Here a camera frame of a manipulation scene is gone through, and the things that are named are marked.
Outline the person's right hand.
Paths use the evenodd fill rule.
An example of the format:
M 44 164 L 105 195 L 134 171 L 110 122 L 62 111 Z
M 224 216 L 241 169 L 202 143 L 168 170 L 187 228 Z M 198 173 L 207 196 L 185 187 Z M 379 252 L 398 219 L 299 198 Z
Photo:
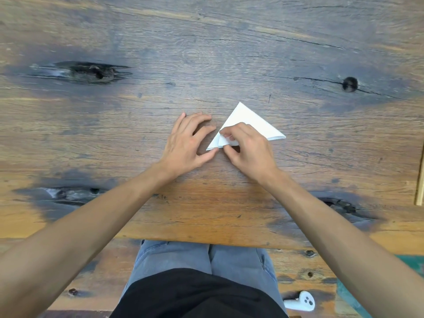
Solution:
M 237 168 L 243 174 L 263 187 L 284 183 L 287 179 L 276 165 L 268 139 L 251 125 L 241 122 L 223 128 L 219 133 L 228 140 L 238 141 L 242 165 Z

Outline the person's left hand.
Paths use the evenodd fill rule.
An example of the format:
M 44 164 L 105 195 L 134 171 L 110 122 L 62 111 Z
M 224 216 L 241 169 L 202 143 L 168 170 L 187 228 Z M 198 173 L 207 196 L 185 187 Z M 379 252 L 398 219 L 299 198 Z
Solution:
M 198 128 L 195 133 L 189 133 L 189 119 L 197 112 L 185 117 L 177 133 L 170 133 L 164 152 L 158 165 L 165 171 L 169 179 L 175 179 L 200 166 L 194 166 L 195 155 L 204 138 L 216 129 L 215 125 L 206 125 Z

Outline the white paper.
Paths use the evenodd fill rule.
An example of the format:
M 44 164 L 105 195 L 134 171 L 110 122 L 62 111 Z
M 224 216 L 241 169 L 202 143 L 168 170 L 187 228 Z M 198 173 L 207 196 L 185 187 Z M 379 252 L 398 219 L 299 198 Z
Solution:
M 269 124 L 262 117 L 253 112 L 250 108 L 245 106 L 242 102 L 238 103 L 238 105 L 232 111 L 227 120 L 224 122 L 220 130 L 226 127 L 234 126 L 241 122 L 251 125 L 260 134 L 262 134 L 262 136 L 267 138 L 268 141 L 286 138 L 286 136 L 282 132 L 274 128 L 271 124 Z M 209 144 L 209 146 L 206 148 L 206 151 L 215 148 L 223 148 L 225 145 L 239 146 L 239 143 L 236 140 L 230 141 L 220 133 L 217 133 Z

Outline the person's right forearm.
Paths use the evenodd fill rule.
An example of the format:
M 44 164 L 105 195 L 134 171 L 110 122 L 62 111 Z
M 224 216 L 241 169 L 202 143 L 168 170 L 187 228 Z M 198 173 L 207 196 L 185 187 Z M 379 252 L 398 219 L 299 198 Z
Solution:
M 373 318 L 424 318 L 424 278 L 284 171 L 262 170 L 257 181 Z

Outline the person's left forearm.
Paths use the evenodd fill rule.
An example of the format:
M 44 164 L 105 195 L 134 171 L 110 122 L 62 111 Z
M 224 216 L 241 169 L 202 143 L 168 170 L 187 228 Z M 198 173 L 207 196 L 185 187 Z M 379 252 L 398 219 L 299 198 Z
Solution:
M 0 255 L 0 318 L 45 311 L 154 191 L 179 174 L 175 160 L 162 160 Z

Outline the grey jeans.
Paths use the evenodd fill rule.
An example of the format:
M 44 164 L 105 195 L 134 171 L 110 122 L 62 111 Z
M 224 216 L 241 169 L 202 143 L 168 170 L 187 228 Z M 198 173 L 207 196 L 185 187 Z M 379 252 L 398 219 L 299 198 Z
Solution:
M 259 289 L 287 314 L 273 262 L 263 248 L 142 240 L 121 297 L 136 281 L 177 268 L 194 269 Z

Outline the black shirt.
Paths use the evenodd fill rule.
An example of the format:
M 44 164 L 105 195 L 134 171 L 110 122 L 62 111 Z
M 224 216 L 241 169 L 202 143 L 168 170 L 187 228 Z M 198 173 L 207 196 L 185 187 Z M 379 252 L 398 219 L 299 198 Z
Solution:
M 176 268 L 142 278 L 109 318 L 289 318 L 266 293 L 226 278 Z

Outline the wooden bench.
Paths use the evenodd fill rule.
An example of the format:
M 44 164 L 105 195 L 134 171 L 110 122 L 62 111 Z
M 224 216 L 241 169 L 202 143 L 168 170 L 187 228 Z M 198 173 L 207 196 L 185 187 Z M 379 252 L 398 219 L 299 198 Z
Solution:
M 70 283 L 43 317 L 102 317 L 114 310 L 123 292 L 140 240 L 112 240 Z M 312 312 L 288 310 L 295 318 L 362 318 L 337 294 L 335 274 L 312 251 L 271 249 L 278 289 L 283 299 L 309 291 Z

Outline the white controller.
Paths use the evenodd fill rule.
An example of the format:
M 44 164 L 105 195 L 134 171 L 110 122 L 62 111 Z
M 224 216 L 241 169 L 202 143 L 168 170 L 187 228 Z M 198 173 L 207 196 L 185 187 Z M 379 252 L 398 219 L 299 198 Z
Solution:
M 300 291 L 296 298 L 284 299 L 284 306 L 288 310 L 312 312 L 315 310 L 315 299 L 313 295 L 305 290 Z

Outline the light wooden strip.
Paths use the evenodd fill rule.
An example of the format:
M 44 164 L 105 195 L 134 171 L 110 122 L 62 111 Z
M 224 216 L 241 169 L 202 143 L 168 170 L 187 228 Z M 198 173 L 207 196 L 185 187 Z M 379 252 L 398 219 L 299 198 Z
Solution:
M 422 206 L 423 200 L 424 200 L 424 155 L 421 158 L 414 204 L 416 206 Z

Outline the teal painted board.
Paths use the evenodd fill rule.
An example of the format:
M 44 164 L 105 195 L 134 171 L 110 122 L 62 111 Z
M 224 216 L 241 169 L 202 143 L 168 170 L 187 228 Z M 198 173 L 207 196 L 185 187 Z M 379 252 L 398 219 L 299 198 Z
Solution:
M 406 265 L 412 268 L 422 278 L 424 278 L 424 256 L 396 256 Z M 344 318 L 373 318 L 346 289 L 346 287 L 339 279 L 337 279 L 336 286 L 335 312 L 337 316 Z

